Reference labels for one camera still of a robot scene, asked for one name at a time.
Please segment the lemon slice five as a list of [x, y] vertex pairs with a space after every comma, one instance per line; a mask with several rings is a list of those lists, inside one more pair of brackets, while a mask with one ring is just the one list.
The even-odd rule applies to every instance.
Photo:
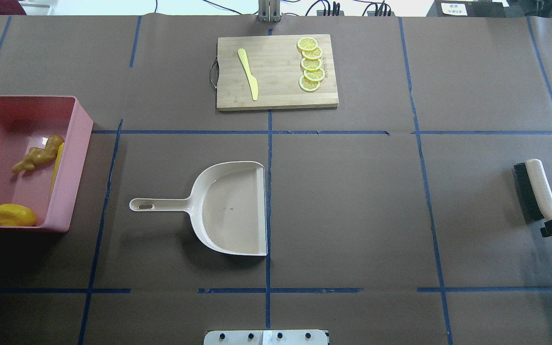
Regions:
[[313, 81], [310, 79], [307, 79], [305, 76], [300, 76], [299, 79], [299, 87], [301, 90], [305, 92], [315, 92], [320, 88], [321, 82], [320, 81]]

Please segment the lemon slice two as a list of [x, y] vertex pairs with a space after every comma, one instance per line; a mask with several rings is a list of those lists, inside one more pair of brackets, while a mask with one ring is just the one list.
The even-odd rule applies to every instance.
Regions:
[[301, 55], [308, 60], [319, 60], [323, 56], [323, 50], [316, 46], [313, 50], [301, 50]]

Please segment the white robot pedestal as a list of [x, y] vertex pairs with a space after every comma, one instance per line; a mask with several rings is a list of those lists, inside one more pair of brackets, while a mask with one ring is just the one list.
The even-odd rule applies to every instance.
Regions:
[[213, 330], [204, 336], [204, 345], [329, 345], [327, 331], [319, 329], [287, 330]]

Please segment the yellow corn cob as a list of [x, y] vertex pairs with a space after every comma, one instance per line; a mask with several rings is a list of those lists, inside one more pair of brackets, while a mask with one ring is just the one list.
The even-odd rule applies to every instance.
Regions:
[[59, 167], [60, 167], [60, 162], [61, 162], [61, 159], [63, 157], [63, 150], [64, 150], [64, 142], [60, 144], [60, 146], [57, 150], [57, 156], [56, 156], [56, 159], [55, 159], [55, 164], [53, 166], [52, 181], [51, 181], [50, 189], [49, 189], [49, 197], [52, 196], [52, 193], [53, 193], [53, 190], [54, 190], [55, 182], [56, 182]]

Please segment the lemon slice four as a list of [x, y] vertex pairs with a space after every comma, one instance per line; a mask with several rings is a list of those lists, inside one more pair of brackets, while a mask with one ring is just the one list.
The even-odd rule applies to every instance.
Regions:
[[326, 77], [326, 72], [323, 68], [315, 69], [315, 70], [307, 70], [304, 69], [303, 71], [304, 77], [309, 81], [316, 81], [320, 82], [323, 81]]

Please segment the beige plastic dustpan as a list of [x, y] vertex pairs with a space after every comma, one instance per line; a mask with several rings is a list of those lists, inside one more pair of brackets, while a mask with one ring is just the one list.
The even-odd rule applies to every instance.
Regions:
[[267, 249], [265, 167], [230, 161], [206, 168], [184, 199], [134, 198], [134, 212], [184, 212], [198, 240], [230, 255], [265, 257]]

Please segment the pink plastic bin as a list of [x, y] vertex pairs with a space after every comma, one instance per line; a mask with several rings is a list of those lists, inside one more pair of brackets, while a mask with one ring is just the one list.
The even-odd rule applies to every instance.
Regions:
[[[93, 120], [74, 96], [0, 95], [0, 205], [25, 206], [36, 224], [0, 226], [0, 231], [66, 233], [70, 228]], [[59, 135], [60, 164], [12, 172], [33, 147], [44, 148]]]

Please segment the beige hand brush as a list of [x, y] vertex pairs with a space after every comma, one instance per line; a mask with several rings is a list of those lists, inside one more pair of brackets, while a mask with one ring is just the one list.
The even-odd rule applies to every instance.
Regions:
[[545, 168], [539, 159], [529, 159], [513, 166], [523, 215], [530, 221], [552, 219], [552, 190]]

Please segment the yellow plastic knife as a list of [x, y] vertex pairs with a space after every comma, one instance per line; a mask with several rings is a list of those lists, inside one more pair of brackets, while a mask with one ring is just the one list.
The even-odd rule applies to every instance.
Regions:
[[251, 91], [251, 97], [253, 101], [258, 101], [259, 98], [259, 85], [257, 78], [252, 74], [250, 68], [250, 62], [248, 60], [247, 51], [244, 48], [237, 49], [237, 56], [241, 62], [245, 76], [247, 77], [248, 85]]

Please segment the lemon slice one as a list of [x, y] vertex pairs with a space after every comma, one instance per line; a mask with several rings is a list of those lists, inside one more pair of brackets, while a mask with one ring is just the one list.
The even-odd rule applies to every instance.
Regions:
[[297, 41], [296, 45], [297, 48], [302, 52], [311, 52], [319, 46], [318, 41], [316, 41], [315, 38], [308, 36], [301, 37]]

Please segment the yellow toy potato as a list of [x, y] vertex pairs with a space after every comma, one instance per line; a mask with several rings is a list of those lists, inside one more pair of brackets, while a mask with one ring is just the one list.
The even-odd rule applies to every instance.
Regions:
[[36, 223], [37, 216], [32, 209], [10, 203], [0, 205], [0, 226], [32, 227]]

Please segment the aluminium frame post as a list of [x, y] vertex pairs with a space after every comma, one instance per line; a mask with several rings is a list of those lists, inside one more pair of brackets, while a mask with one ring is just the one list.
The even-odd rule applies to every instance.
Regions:
[[257, 22], [278, 23], [282, 19], [280, 0], [258, 0]]

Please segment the tan toy ginger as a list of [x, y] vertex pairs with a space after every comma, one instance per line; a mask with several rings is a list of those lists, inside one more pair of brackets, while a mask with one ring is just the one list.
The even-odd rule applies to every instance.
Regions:
[[64, 139], [59, 135], [52, 135], [46, 140], [44, 147], [31, 147], [23, 159], [12, 167], [11, 172], [18, 174], [22, 171], [32, 171], [37, 166], [50, 163], [59, 157], [63, 146]]

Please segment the black power box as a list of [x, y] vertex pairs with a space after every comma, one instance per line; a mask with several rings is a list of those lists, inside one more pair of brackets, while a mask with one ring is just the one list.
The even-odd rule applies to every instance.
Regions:
[[501, 2], [473, 0], [434, 0], [427, 17], [505, 18]]

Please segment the wooden cutting board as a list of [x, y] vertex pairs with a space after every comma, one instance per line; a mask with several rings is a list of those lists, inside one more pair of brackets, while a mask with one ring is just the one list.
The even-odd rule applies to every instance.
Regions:
[[[217, 111], [262, 111], [276, 109], [336, 108], [339, 90], [329, 34], [310, 34], [323, 50], [322, 68], [326, 77], [315, 92], [299, 87], [303, 58], [297, 41], [304, 35], [220, 37], [217, 40]], [[258, 101], [253, 101], [237, 49], [247, 51], [252, 74], [259, 85]]]

